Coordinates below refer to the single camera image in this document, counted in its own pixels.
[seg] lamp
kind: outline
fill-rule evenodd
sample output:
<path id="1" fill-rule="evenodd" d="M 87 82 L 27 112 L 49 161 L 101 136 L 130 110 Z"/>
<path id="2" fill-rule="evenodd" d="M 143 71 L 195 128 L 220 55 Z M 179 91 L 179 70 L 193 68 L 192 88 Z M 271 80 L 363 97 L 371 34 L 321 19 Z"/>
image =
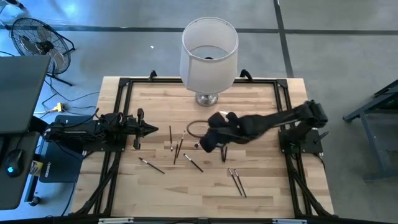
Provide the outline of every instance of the lamp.
<path id="1" fill-rule="evenodd" d="M 216 17 L 199 18 L 182 34 L 180 76 L 199 105 L 211 106 L 238 74 L 238 33 Z"/>

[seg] computer monitor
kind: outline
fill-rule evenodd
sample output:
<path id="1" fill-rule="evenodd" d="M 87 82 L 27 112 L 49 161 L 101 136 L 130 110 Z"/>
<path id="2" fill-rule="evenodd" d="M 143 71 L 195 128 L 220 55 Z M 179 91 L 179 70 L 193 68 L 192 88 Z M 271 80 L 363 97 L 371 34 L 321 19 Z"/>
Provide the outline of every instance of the computer monitor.
<path id="1" fill-rule="evenodd" d="M 0 57 L 0 136 L 27 131 L 50 59 Z"/>

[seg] black metal frame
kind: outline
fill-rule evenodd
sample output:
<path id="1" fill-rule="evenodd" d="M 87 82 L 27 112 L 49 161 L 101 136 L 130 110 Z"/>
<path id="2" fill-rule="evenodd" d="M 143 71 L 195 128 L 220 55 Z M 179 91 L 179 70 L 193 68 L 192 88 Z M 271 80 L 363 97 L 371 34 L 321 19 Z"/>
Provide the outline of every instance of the black metal frame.
<path id="1" fill-rule="evenodd" d="M 118 92 L 114 104 L 114 112 L 119 112 L 121 104 L 121 97 L 123 88 L 127 87 L 126 99 L 124 102 L 123 113 L 128 114 L 130 99 L 132 94 L 132 87 L 134 83 L 182 83 L 180 78 L 157 78 L 155 71 L 152 71 L 149 78 L 120 78 L 118 83 Z M 289 110 L 292 108 L 289 95 L 289 87 L 286 79 L 253 79 L 250 73 L 246 70 L 242 70 L 241 78 L 237 78 L 234 84 L 239 83 L 252 83 L 252 84 L 270 84 L 274 87 L 275 100 L 278 112 L 283 110 L 280 90 L 282 89 L 285 98 L 286 108 Z M 281 126 L 280 130 L 286 129 L 285 126 Z M 331 215 L 326 212 L 322 206 L 317 202 L 316 198 L 312 195 L 305 183 L 305 175 L 303 169 L 303 162 L 301 153 L 296 153 L 297 170 L 293 165 L 292 153 L 289 150 L 285 150 L 285 160 L 287 164 L 287 174 L 289 178 L 290 194 L 292 196 L 292 204 L 294 210 L 294 219 L 297 221 L 305 220 L 307 223 L 368 223 L 375 224 L 381 222 L 370 222 L 364 220 L 352 220 L 346 218 L 338 218 L 337 216 Z M 115 157 L 111 168 L 108 170 L 108 164 L 110 161 L 111 152 L 105 152 L 103 161 L 100 182 L 97 189 L 94 191 L 90 200 L 87 201 L 83 208 L 67 217 L 49 217 L 49 218 L 37 218 L 30 220 L 16 220 L 11 223 L 98 223 L 100 218 L 113 218 L 111 216 L 114 192 L 116 190 L 116 181 L 118 177 L 119 161 L 121 159 L 121 152 L 115 152 Z M 101 210 L 101 202 L 103 196 L 103 190 L 110 181 L 109 194 L 106 202 L 106 206 L 103 212 Z M 305 205 L 305 214 L 302 213 L 299 200 L 297 197 L 297 191 L 295 184 L 298 183 L 299 187 L 303 192 L 303 199 Z M 94 206 L 93 214 L 88 214 L 91 208 Z M 312 215 L 312 206 L 317 211 L 319 216 Z M 276 218 L 181 218 L 181 217 L 134 217 L 131 218 L 134 222 L 147 222 L 147 223 L 165 223 L 165 222 L 195 222 L 197 224 L 210 224 L 210 223 L 283 223 L 283 219 Z"/>
<path id="2" fill-rule="evenodd" d="M 156 76 L 157 76 L 156 72 L 152 71 L 149 78 L 120 78 L 113 112 L 114 113 L 119 112 L 122 92 L 123 92 L 123 88 L 125 86 L 127 86 L 127 93 L 126 93 L 126 99 L 124 102 L 123 113 L 128 114 L 131 93 L 132 93 L 132 87 L 133 87 L 134 83 L 182 83 L 182 80 L 180 78 L 156 78 Z M 234 84 L 238 84 L 238 83 L 271 84 L 274 87 L 275 100 L 276 100 L 278 112 L 281 112 L 283 110 L 282 100 L 281 100 L 281 95 L 280 95 L 280 88 L 282 88 L 282 90 L 284 92 L 284 98 L 285 98 L 285 103 L 286 103 L 287 109 L 289 110 L 292 108 L 292 104 L 290 102 L 289 88 L 288 88 L 286 79 L 257 79 L 257 80 L 255 80 L 251 77 L 250 73 L 247 70 L 242 70 L 240 77 L 242 79 L 235 79 Z M 300 207 L 299 207 L 299 200 L 297 197 L 297 191 L 296 191 L 296 187 L 295 187 L 295 177 L 294 177 L 294 170 L 293 170 L 295 168 L 294 168 L 294 166 L 290 166 L 290 164 L 292 164 L 291 153 L 289 152 L 289 150 L 285 150 L 285 152 L 286 152 L 285 160 L 287 163 L 287 171 L 288 171 L 288 176 L 289 176 L 290 193 L 292 195 L 292 203 L 293 203 L 293 207 L 294 207 L 294 215 L 295 215 L 295 217 L 298 217 L 298 216 L 302 215 L 303 213 L 301 212 Z M 109 160 L 110 160 L 110 155 L 111 155 L 111 152 L 105 152 L 103 168 L 102 168 L 101 176 L 100 176 L 100 183 L 102 183 L 104 181 L 104 178 L 105 178 L 106 174 L 108 173 L 108 164 L 109 164 Z M 106 207 L 104 210 L 104 213 L 108 214 L 108 215 L 111 214 L 114 191 L 115 191 L 115 187 L 116 187 L 116 179 L 118 176 L 117 169 L 118 169 L 118 164 L 119 164 L 120 158 L 121 158 L 121 153 L 116 152 L 115 158 L 113 161 L 113 163 L 117 163 L 116 173 L 114 174 L 114 176 L 111 179 L 108 200 L 106 202 Z M 302 183 L 304 185 L 306 185 L 301 153 L 297 153 L 296 161 L 297 161 L 298 176 L 301 179 Z M 307 197 L 308 196 L 304 194 L 304 190 L 303 190 L 305 213 L 307 215 L 311 215 L 312 214 L 311 203 Z M 102 202 L 102 194 L 99 196 L 99 198 L 95 202 L 95 208 L 94 208 L 95 214 L 100 213 L 101 202 Z"/>
<path id="3" fill-rule="evenodd" d="M 367 174 L 363 176 L 365 181 L 379 180 L 390 177 L 398 176 L 398 169 L 396 169 L 385 149 L 381 149 L 377 146 L 377 139 L 372 132 L 368 123 L 368 114 L 371 113 L 397 113 L 396 110 L 380 110 L 380 107 L 386 103 L 396 99 L 398 97 L 398 80 L 392 82 L 388 86 L 384 87 L 380 91 L 374 94 L 374 99 L 369 103 L 361 106 L 354 110 L 350 114 L 343 117 L 343 120 L 347 123 L 352 122 L 356 118 L 361 118 L 363 128 L 366 133 L 366 137 L 369 141 L 369 146 L 374 153 L 374 157 L 377 160 L 377 172 L 374 174 Z"/>

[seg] desk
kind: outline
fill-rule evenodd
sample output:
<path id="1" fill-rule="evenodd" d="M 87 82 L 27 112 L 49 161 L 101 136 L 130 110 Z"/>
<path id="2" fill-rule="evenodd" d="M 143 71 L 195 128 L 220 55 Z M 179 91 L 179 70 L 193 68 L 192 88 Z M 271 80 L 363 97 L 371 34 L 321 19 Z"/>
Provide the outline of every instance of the desk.
<path id="1" fill-rule="evenodd" d="M 104 77 L 97 107 L 99 114 L 112 113 L 120 77 Z M 287 79 L 293 106 L 307 99 L 300 78 Z M 124 102 L 124 89 L 121 102 Z M 193 145 L 185 135 L 180 157 L 173 165 L 169 125 L 174 144 L 180 140 L 187 124 L 207 119 L 217 111 L 245 114 L 277 112 L 274 88 L 263 84 L 234 84 L 220 94 L 218 103 L 204 108 L 195 103 L 194 93 L 182 83 L 135 83 L 129 114 L 143 108 L 147 123 L 159 130 L 141 141 L 141 150 L 133 149 L 134 136 L 127 139 L 122 153 L 114 196 L 114 217 L 211 217 L 211 218 L 287 218 L 293 217 L 293 206 L 284 156 L 279 152 L 278 129 L 274 128 L 247 145 L 230 144 L 227 161 L 222 163 L 220 150 L 208 154 Z M 205 126 L 195 128 L 205 132 Z M 187 153 L 203 170 L 199 172 L 186 158 Z M 95 152 L 83 161 L 72 203 L 78 210 L 94 192 L 100 179 L 104 153 Z M 161 174 L 138 157 L 161 168 Z M 323 166 L 313 155 L 303 155 L 307 184 L 318 201 L 333 213 Z M 241 176 L 248 198 L 239 196 L 226 168 L 235 168 Z M 105 189 L 103 206 L 106 203 Z M 304 210 L 302 194 L 300 208 Z"/>

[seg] gray concrete floor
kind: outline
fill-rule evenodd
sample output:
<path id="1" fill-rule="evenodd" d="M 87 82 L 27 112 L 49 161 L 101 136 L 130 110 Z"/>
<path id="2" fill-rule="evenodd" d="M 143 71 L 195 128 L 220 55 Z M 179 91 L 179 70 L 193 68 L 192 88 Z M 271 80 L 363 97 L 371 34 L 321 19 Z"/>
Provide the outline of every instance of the gray concrete floor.
<path id="1" fill-rule="evenodd" d="M 114 27 L 185 27 L 202 16 L 216 16 L 237 28 L 277 28 L 271 0 L 21 0 L 30 16 L 49 24 Z M 398 2 L 388 0 L 280 0 L 286 29 L 398 29 Z M 7 7 L 0 19 L 18 11 Z M 68 98 L 99 91 L 105 75 L 178 75 L 181 33 L 61 32 L 76 45 L 70 68 L 60 76 L 75 84 L 54 87 Z M 239 68 L 254 77 L 286 77 L 278 34 L 239 34 Z M 288 35 L 295 77 L 304 78 L 309 98 L 320 102 L 330 122 L 323 140 L 326 175 L 335 213 L 345 218 L 398 222 L 398 181 L 365 183 L 374 172 L 359 121 L 341 119 L 378 89 L 397 78 L 398 36 Z M 18 55 L 8 31 L 0 30 L 0 50 Z M 44 85 L 39 102 L 51 96 Z M 97 96 L 70 103 L 95 105 Z M 62 101 L 55 97 L 49 106 Z M 40 104 L 36 110 L 43 110 Z M 92 114 L 93 110 L 73 110 Z M 55 114 L 44 120 L 51 122 Z M 71 184 L 39 184 L 43 203 L 1 211 L 0 220 L 60 215 Z"/>

